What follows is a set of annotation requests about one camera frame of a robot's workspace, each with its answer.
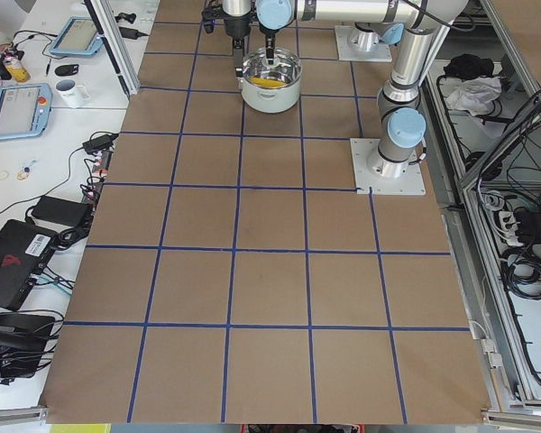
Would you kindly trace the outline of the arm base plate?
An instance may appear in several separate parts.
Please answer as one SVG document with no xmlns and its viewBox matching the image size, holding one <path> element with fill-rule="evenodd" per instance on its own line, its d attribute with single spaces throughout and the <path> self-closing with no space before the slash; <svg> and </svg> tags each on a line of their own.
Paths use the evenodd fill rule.
<svg viewBox="0 0 541 433">
<path fill-rule="evenodd" d="M 390 46 L 376 32 L 364 32 L 354 26 L 336 25 L 338 59 L 343 61 L 392 62 Z"/>
<path fill-rule="evenodd" d="M 379 139 L 352 138 L 355 189 L 358 194 L 384 196 L 424 196 L 426 188 L 417 152 L 411 150 L 406 161 L 395 163 L 378 152 Z"/>
</svg>

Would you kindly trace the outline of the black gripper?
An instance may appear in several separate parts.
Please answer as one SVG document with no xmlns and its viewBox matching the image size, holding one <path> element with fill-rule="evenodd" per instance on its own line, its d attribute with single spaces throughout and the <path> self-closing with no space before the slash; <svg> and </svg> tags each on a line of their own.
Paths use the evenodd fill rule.
<svg viewBox="0 0 541 433">
<path fill-rule="evenodd" d="M 259 30 L 265 36 L 265 59 L 271 61 L 275 57 L 275 37 L 278 30 L 270 29 L 262 23 L 259 23 Z"/>
<path fill-rule="evenodd" d="M 243 59 L 244 59 L 244 38 L 251 33 L 252 13 L 233 16 L 225 14 L 224 24 L 225 32 L 231 37 L 234 74 L 237 78 L 243 76 Z"/>
</svg>

